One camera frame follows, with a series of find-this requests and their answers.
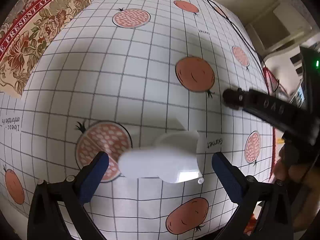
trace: black cable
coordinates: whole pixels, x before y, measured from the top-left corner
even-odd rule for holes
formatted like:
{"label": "black cable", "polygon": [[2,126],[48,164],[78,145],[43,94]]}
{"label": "black cable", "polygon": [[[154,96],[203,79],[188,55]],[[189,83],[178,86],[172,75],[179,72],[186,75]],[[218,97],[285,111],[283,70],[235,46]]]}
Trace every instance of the black cable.
{"label": "black cable", "polygon": [[[227,16],[227,15],[225,14],[225,12],[219,7],[219,5],[217,5],[217,4],[216,4],[214,1],[212,1],[212,0],[207,0],[207,2],[208,2],[208,4],[209,4],[219,15],[221,15],[225,20],[227,20],[227,22],[231,25],[231,27],[233,28],[233,30],[236,32],[236,34],[238,34],[239,38],[240,38],[240,39],[242,40],[242,42],[245,44],[245,46],[247,47],[247,49],[248,49],[249,52],[251,53],[253,59],[255,60],[255,62],[257,63],[257,65],[258,65],[258,67],[259,67],[259,69],[260,69],[261,75],[262,75],[263,80],[264,80],[264,82],[265,82],[265,84],[266,84],[267,92],[268,92],[268,95],[269,95],[270,92],[269,92],[269,89],[268,89],[267,81],[266,81],[265,76],[264,76],[264,74],[263,74],[263,70],[262,70],[262,68],[261,68],[261,66],[260,66],[260,63],[257,61],[257,59],[255,58],[255,56],[254,56],[254,54],[253,54],[253,52],[255,52],[257,55],[259,55],[259,53],[248,43],[248,41],[247,41],[247,40],[245,39],[245,37],[242,35],[242,33],[241,33],[241,31],[239,30],[239,28],[228,18],[228,16]],[[212,6],[211,2],[214,3],[215,6],[217,6],[217,7],[223,12],[224,15],[222,15],[219,11],[217,11],[217,10],[214,8],[214,6]]]}
{"label": "black cable", "polygon": [[277,85],[275,91],[273,91],[274,93],[277,91],[277,89],[279,88],[279,86],[280,86],[280,79],[278,79],[278,85]]}

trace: floral box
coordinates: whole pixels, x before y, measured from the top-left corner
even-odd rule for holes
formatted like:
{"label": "floral box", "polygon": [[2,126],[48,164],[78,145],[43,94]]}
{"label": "floral box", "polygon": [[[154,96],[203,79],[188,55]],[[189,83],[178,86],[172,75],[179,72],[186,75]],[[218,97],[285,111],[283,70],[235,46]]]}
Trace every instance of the floral box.
{"label": "floral box", "polygon": [[18,0],[0,28],[0,90],[16,98],[55,36],[91,0]]}

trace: black wire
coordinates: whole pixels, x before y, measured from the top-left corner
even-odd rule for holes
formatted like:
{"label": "black wire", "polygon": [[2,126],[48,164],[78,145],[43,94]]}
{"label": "black wire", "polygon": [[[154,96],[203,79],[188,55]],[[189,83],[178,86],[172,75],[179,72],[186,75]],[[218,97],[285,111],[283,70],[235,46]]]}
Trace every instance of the black wire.
{"label": "black wire", "polygon": [[[262,68],[261,68],[260,63],[257,61],[257,59],[255,58],[255,56],[254,56],[254,54],[253,54],[253,52],[255,52],[257,55],[259,55],[259,53],[248,43],[248,41],[247,41],[247,40],[245,39],[245,37],[242,35],[242,33],[241,33],[241,31],[239,30],[239,28],[228,18],[228,16],[227,16],[227,15],[225,14],[225,12],[219,7],[219,5],[217,5],[217,4],[216,4],[214,1],[212,1],[212,0],[207,0],[207,2],[208,2],[208,4],[209,4],[219,15],[221,15],[225,20],[227,20],[227,22],[231,25],[231,27],[233,28],[233,30],[236,32],[236,34],[238,34],[239,38],[240,38],[240,39],[242,40],[242,42],[245,44],[245,46],[247,47],[247,49],[248,49],[249,52],[251,53],[253,59],[255,60],[255,62],[257,63],[257,65],[258,65],[258,67],[259,67],[259,69],[260,69],[261,75],[262,75],[263,80],[264,80],[264,82],[265,82],[265,84],[266,84],[267,92],[268,92],[268,95],[269,95],[270,92],[269,92],[269,89],[268,89],[267,81],[266,81],[265,76],[264,76],[264,74],[263,74],[263,70],[262,70]],[[212,6],[211,2],[214,3],[215,6],[217,6],[217,7],[223,12],[224,15],[222,15],[219,11],[217,11],[217,10],[214,8],[214,6]]]}
{"label": "black wire", "polygon": [[[252,57],[254,58],[255,62],[258,64],[258,67],[259,67],[259,69],[260,69],[260,71],[261,71],[261,74],[262,74],[263,80],[264,80],[264,82],[265,82],[265,84],[266,84],[267,91],[268,91],[268,95],[269,95],[270,92],[269,92],[269,89],[268,89],[268,84],[267,84],[266,78],[265,78],[265,76],[264,76],[264,74],[263,74],[263,70],[262,70],[260,64],[257,62],[257,60],[256,60],[254,54],[252,53],[252,51],[255,52],[257,55],[259,55],[259,56],[261,57],[264,66],[266,66],[266,63],[264,62],[262,56],[248,43],[248,41],[245,39],[245,37],[242,35],[241,31],[239,30],[238,26],[236,26],[236,25],[228,18],[228,16],[227,16],[227,15],[225,14],[225,12],[219,7],[219,5],[217,5],[217,4],[216,4],[214,1],[212,1],[212,0],[207,0],[207,2],[209,3],[209,5],[210,5],[219,15],[221,15],[224,19],[226,19],[226,20],[230,23],[230,25],[231,25],[231,27],[233,28],[233,30],[238,34],[238,36],[240,37],[240,39],[242,40],[242,42],[246,45],[247,49],[250,51],[250,53],[251,53]],[[217,6],[217,7],[223,12],[224,15],[222,15],[219,11],[217,11],[217,10],[214,8],[214,6],[212,6],[211,2],[214,3],[215,6]],[[273,92],[276,92],[276,90],[278,89],[278,87],[279,87],[279,85],[280,85],[280,81],[278,80],[278,85],[277,85],[276,89],[273,90],[270,75],[269,75],[269,79],[270,79],[270,84],[271,84],[271,90],[272,90]],[[300,182],[303,182],[303,181],[304,181],[304,179],[305,179],[306,175],[308,174],[308,172],[315,166],[316,161],[318,160],[319,155],[320,155],[320,150],[318,151],[318,153],[317,153],[317,155],[316,155],[316,158],[314,159],[313,163],[309,166],[309,168],[308,168],[308,169],[306,170],[306,172],[303,174]]]}

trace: white plastic object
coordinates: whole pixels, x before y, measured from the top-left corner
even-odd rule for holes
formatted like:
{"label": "white plastic object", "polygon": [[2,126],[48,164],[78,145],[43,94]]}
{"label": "white plastic object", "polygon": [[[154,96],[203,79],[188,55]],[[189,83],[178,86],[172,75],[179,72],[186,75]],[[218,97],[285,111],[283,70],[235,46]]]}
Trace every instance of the white plastic object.
{"label": "white plastic object", "polygon": [[165,182],[179,183],[201,178],[196,147],[197,132],[176,132],[161,136],[153,148],[124,152],[118,165],[121,173],[132,179],[159,177]]}

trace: blue gripper pad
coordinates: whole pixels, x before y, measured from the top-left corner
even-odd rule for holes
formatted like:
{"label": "blue gripper pad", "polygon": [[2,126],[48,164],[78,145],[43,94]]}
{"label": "blue gripper pad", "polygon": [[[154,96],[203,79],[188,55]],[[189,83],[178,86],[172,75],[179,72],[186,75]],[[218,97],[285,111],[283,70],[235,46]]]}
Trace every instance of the blue gripper pad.
{"label": "blue gripper pad", "polygon": [[83,167],[83,169],[86,167],[89,168],[89,166],[92,164],[94,166],[91,167],[91,172],[87,175],[79,188],[78,199],[81,205],[91,201],[93,194],[99,186],[102,177],[109,166],[108,154],[102,154],[102,152],[98,153],[92,162],[88,166]]}
{"label": "blue gripper pad", "polygon": [[232,166],[221,152],[213,154],[212,168],[230,200],[233,203],[240,204],[246,186],[245,176],[242,172],[236,166]]}

